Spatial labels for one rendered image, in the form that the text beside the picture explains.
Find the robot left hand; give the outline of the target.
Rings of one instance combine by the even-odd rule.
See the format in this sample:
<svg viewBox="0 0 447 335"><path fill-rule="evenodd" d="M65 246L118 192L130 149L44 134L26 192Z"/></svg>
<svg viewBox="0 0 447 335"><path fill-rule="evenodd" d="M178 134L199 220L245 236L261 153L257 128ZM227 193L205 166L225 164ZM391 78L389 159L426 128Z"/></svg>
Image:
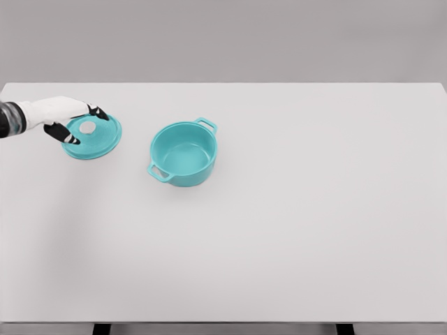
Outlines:
<svg viewBox="0 0 447 335"><path fill-rule="evenodd" d="M106 121L110 120L108 115L97 105L65 96L38 100L32 105L38 115L38 123L43 124L45 133L61 143L80 144L79 139L61 123L62 121L85 115L95 116Z"/></svg>

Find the teal pot lid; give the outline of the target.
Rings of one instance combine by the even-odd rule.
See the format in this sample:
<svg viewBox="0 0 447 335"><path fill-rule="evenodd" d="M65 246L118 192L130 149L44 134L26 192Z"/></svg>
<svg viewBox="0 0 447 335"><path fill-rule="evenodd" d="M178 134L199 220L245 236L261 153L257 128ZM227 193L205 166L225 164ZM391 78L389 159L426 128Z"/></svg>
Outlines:
<svg viewBox="0 0 447 335"><path fill-rule="evenodd" d="M80 160L91 160L111 152L122 136L122 126L112 115L109 120L99 119L92 115L84 115L70 120L66 127L80 141L80 144L62 143L62 149L71 157ZM81 125L92 122L95 129L91 133L83 133Z"/></svg>

